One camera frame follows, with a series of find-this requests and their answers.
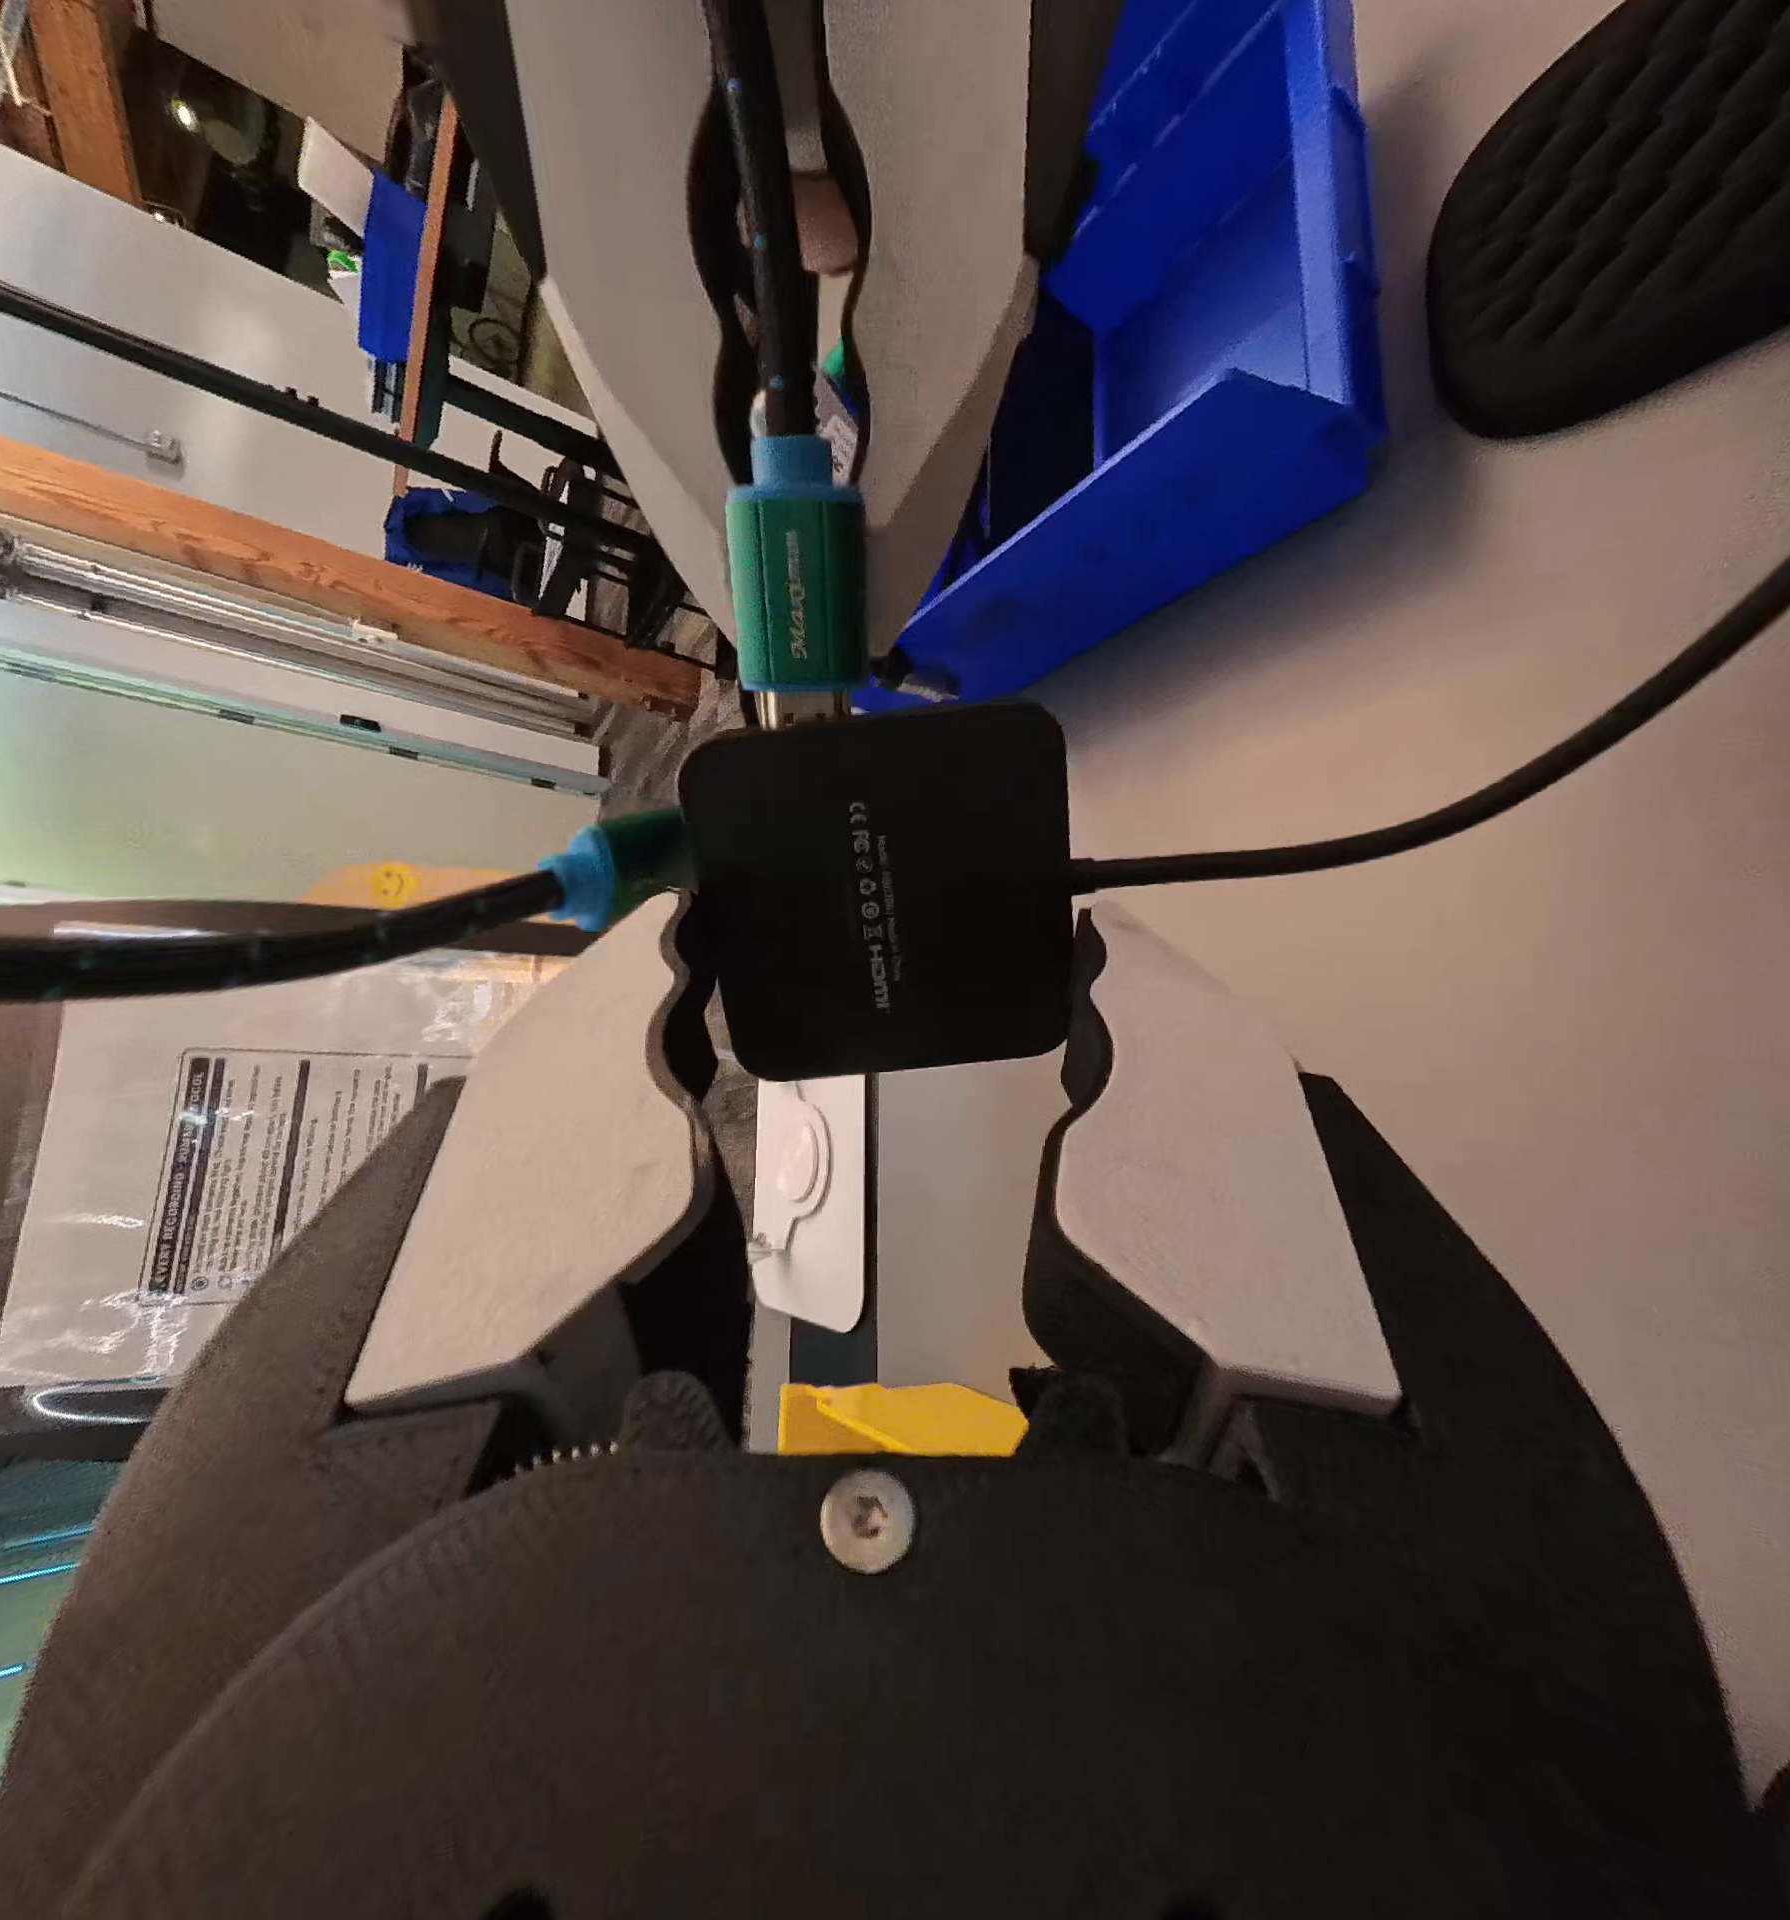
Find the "yellow plastic bin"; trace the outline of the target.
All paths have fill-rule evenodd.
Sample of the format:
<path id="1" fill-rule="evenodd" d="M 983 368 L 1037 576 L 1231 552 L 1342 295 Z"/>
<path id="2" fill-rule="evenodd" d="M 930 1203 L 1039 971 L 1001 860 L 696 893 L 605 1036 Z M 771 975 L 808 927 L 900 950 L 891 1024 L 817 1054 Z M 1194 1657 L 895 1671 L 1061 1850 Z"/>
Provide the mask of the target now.
<path id="1" fill-rule="evenodd" d="M 1026 1431 L 1027 1418 L 1016 1403 L 957 1381 L 786 1381 L 780 1389 L 775 1452 L 1007 1457 Z"/>

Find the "laminated instruction sheet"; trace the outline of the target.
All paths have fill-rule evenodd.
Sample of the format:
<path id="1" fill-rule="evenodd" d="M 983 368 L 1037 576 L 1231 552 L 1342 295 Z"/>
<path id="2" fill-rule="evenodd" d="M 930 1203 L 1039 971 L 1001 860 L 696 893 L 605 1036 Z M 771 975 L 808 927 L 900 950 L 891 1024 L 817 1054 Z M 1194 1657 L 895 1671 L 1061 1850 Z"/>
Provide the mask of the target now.
<path id="1" fill-rule="evenodd" d="M 0 1388 L 166 1381 L 561 964 L 464 951 L 65 1007 Z"/>

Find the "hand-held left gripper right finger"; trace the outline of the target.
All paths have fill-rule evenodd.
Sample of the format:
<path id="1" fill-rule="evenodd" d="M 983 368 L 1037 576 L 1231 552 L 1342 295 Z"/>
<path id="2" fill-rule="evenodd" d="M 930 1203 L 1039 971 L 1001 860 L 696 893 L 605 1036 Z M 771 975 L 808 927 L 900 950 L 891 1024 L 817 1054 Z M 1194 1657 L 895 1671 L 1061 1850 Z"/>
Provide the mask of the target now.
<path id="1" fill-rule="evenodd" d="M 1024 1317 L 1113 1388 L 1131 1452 L 1203 1466 L 1243 1401 L 1383 1420 L 1403 1398 L 1292 1051 L 1126 907 L 1076 920 L 1063 1116 Z"/>

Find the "black oval textured pad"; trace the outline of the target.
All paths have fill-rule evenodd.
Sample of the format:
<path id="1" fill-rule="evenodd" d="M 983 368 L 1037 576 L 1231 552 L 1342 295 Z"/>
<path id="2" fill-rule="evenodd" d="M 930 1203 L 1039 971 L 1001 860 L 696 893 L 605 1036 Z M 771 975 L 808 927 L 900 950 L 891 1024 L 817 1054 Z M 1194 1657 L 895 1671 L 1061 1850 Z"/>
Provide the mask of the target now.
<path id="1" fill-rule="evenodd" d="M 1626 1 L 1461 163 L 1423 270 L 1441 408 L 1602 420 L 1790 326 L 1790 1 Z"/>

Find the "blue plastic bin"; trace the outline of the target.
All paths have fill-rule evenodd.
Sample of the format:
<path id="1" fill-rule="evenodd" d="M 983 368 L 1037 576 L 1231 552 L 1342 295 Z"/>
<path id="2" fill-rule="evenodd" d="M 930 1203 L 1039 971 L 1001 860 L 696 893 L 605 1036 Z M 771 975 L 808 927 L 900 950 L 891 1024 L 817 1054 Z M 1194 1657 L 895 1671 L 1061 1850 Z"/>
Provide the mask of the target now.
<path id="1" fill-rule="evenodd" d="M 1348 1 L 1121 3 L 1067 244 L 865 712 L 991 702 L 1342 508 L 1388 442 Z"/>

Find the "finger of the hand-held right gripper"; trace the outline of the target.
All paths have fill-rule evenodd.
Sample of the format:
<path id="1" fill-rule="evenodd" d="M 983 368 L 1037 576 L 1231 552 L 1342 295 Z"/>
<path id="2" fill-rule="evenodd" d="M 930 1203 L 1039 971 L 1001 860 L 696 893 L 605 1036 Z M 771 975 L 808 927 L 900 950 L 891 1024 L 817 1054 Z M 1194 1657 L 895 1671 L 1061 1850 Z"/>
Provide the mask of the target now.
<path id="1" fill-rule="evenodd" d="M 753 343 L 726 60 L 753 6 L 510 1 L 549 314 L 652 536 L 737 636 L 726 500 L 747 475 Z"/>
<path id="2" fill-rule="evenodd" d="M 828 79 L 865 181 L 844 335 L 865 391 L 855 487 L 881 658 L 936 576 L 1031 301 L 1030 1 L 824 6 Z"/>

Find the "white plate with round disc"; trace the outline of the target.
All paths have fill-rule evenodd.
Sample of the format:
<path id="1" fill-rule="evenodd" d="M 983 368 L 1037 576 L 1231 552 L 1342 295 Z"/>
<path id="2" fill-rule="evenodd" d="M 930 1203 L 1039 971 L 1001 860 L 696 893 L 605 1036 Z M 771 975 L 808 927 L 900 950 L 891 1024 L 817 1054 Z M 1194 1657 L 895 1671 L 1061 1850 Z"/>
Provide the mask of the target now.
<path id="1" fill-rule="evenodd" d="M 867 1078 L 755 1088 L 747 1269 L 760 1306 L 852 1332 L 867 1292 Z"/>

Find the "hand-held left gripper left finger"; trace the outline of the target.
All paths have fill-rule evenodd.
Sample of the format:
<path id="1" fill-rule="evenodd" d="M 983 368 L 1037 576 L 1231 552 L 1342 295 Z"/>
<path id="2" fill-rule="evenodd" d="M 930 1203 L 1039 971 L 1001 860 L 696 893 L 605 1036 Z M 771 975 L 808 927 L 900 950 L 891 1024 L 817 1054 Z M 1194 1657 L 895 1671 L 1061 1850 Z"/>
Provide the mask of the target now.
<path id="1" fill-rule="evenodd" d="M 650 1373 L 697 1380 L 740 1434 L 753 1307 L 716 1075 L 663 891 L 514 1013 L 458 1091 L 344 1394 L 362 1415 L 521 1403 L 603 1448 Z"/>

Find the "black metal pole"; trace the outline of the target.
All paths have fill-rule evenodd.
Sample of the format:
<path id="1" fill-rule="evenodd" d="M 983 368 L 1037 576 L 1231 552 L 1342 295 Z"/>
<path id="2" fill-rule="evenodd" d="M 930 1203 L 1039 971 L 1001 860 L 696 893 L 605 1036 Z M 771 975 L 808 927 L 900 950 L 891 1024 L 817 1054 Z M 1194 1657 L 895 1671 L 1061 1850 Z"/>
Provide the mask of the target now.
<path id="1" fill-rule="evenodd" d="M 263 420 L 298 428 L 390 467 L 404 467 L 442 486 L 471 491 L 500 508 L 545 522 L 563 536 L 582 536 L 600 552 L 618 553 L 628 562 L 650 559 L 659 552 L 652 534 L 639 534 L 586 508 L 548 498 L 544 491 L 523 486 L 521 480 L 476 470 L 434 447 L 411 446 L 391 431 L 321 405 L 312 396 L 214 365 L 191 351 L 152 342 L 1 279 L 0 318 L 38 328 L 139 371 L 174 379 L 194 391 L 234 403 Z"/>

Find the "wooden beam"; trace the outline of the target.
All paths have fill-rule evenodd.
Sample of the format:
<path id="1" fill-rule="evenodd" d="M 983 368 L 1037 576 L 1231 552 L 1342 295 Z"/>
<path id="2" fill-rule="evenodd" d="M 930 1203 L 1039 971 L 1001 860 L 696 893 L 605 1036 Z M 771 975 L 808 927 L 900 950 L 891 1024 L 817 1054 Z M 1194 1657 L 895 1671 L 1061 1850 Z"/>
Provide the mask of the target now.
<path id="1" fill-rule="evenodd" d="M 686 720 L 706 680 L 691 660 L 1 434 L 0 531 L 260 612 L 312 616 L 355 651 L 455 683 Z"/>

